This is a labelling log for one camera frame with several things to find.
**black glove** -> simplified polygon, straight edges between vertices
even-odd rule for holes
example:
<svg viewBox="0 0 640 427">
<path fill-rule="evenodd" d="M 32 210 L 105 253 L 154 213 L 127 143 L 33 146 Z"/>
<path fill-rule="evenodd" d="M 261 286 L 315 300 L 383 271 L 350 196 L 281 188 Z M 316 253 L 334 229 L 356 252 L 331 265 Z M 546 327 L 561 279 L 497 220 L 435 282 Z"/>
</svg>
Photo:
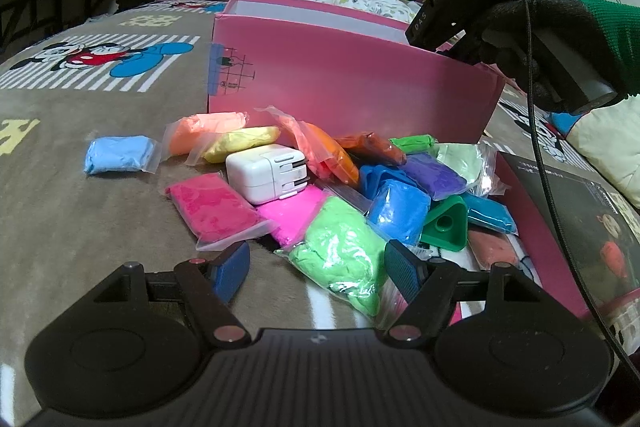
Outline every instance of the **black glove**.
<svg viewBox="0 0 640 427">
<path fill-rule="evenodd" d="M 596 17 L 589 12 L 581 0 L 528 0 L 531 26 L 549 28 L 567 45 L 586 58 L 598 74 L 618 92 L 616 103 L 629 93 L 623 81 L 623 68 L 620 60 L 611 50 L 609 42 Z M 512 1 L 497 4 L 482 13 L 467 33 L 481 34 L 485 29 L 518 34 L 526 42 L 526 16 L 524 1 Z M 512 50 L 498 49 L 483 42 L 479 58 L 487 64 L 496 64 L 508 77 L 514 78 L 524 91 L 529 90 L 529 77 L 526 60 L 518 57 Z M 554 101 L 546 82 L 541 82 L 541 68 L 535 57 L 533 68 L 533 100 L 543 110 L 567 112 L 564 102 Z M 553 78 L 548 78 L 551 85 Z"/>
</svg>

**blue clay packet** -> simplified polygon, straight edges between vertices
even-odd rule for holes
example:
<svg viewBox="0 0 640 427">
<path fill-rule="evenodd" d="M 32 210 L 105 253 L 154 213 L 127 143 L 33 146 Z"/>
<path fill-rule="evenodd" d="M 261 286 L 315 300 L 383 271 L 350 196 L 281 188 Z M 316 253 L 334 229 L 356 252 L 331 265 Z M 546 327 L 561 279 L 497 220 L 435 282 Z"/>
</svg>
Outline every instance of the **blue clay packet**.
<svg viewBox="0 0 640 427">
<path fill-rule="evenodd" d="M 104 136 L 89 145 L 84 158 L 86 174 L 101 172 L 156 172 L 161 147 L 146 136 Z"/>
<path fill-rule="evenodd" d="M 420 241 L 431 198 L 420 188 L 398 180 L 382 184 L 367 219 L 390 239 L 413 247 Z"/>
<path fill-rule="evenodd" d="M 462 194 L 466 190 L 466 180 L 430 154 L 409 155 L 400 168 L 433 201 L 446 200 L 449 196 Z"/>
<path fill-rule="evenodd" d="M 408 178 L 398 167 L 363 165 L 360 167 L 360 184 L 358 190 L 365 198 L 372 200 L 387 180 L 398 180 L 407 185 L 417 187 L 416 183 L 411 178 Z"/>
<path fill-rule="evenodd" d="M 502 233 L 518 233 L 516 222 L 506 206 L 494 200 L 479 198 L 469 192 L 462 195 L 468 207 L 468 222 Z"/>
</svg>

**screw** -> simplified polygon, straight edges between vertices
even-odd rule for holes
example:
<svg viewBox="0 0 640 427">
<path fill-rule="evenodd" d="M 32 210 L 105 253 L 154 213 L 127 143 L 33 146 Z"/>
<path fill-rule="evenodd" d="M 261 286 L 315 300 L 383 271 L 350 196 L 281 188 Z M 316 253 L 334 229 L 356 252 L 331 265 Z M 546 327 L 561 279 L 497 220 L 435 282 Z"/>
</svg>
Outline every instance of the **screw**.
<svg viewBox="0 0 640 427">
<path fill-rule="evenodd" d="M 420 338 L 422 332 L 415 326 L 402 324 L 389 330 L 389 335 L 396 341 L 411 342 Z"/>
<path fill-rule="evenodd" d="M 244 339 L 246 331 L 238 326 L 220 326 L 213 332 L 213 336 L 220 342 L 234 343 Z"/>
</svg>

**white cloth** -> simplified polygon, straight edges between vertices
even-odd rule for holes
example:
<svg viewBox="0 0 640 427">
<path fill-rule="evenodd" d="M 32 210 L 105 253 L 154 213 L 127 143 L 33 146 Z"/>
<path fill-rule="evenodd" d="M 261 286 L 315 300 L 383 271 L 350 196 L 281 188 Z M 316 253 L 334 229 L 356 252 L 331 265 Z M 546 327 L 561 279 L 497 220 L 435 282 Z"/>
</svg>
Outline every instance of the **white cloth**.
<svg viewBox="0 0 640 427">
<path fill-rule="evenodd" d="M 640 95 L 585 114 L 566 140 L 640 208 Z"/>
<path fill-rule="evenodd" d="M 362 10 L 375 15 L 389 17 L 396 21 L 409 24 L 417 14 L 401 0 L 332 0 L 336 6 L 345 6 L 356 10 Z"/>
</svg>

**orange clay packet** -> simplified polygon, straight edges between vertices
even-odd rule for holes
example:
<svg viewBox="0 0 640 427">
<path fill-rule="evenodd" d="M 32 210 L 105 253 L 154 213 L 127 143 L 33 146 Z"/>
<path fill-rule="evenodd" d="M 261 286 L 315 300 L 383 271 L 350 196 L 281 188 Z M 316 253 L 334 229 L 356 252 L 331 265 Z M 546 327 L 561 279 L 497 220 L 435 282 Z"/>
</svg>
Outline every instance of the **orange clay packet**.
<svg viewBox="0 0 640 427">
<path fill-rule="evenodd" d="M 406 163 L 406 154 L 389 140 L 378 136 L 374 132 L 352 134 L 344 138 L 337 138 L 336 141 L 349 154 L 364 162 L 390 166 L 399 166 Z"/>
<path fill-rule="evenodd" d="M 244 112 L 212 112 L 194 114 L 170 123 L 162 138 L 162 160 L 189 154 L 198 138 L 207 133 L 224 133 L 242 129 L 246 125 Z"/>
<path fill-rule="evenodd" d="M 306 138 L 316 151 L 316 158 L 321 160 L 342 183 L 358 188 L 360 173 L 346 151 L 318 126 L 300 122 Z"/>
</svg>

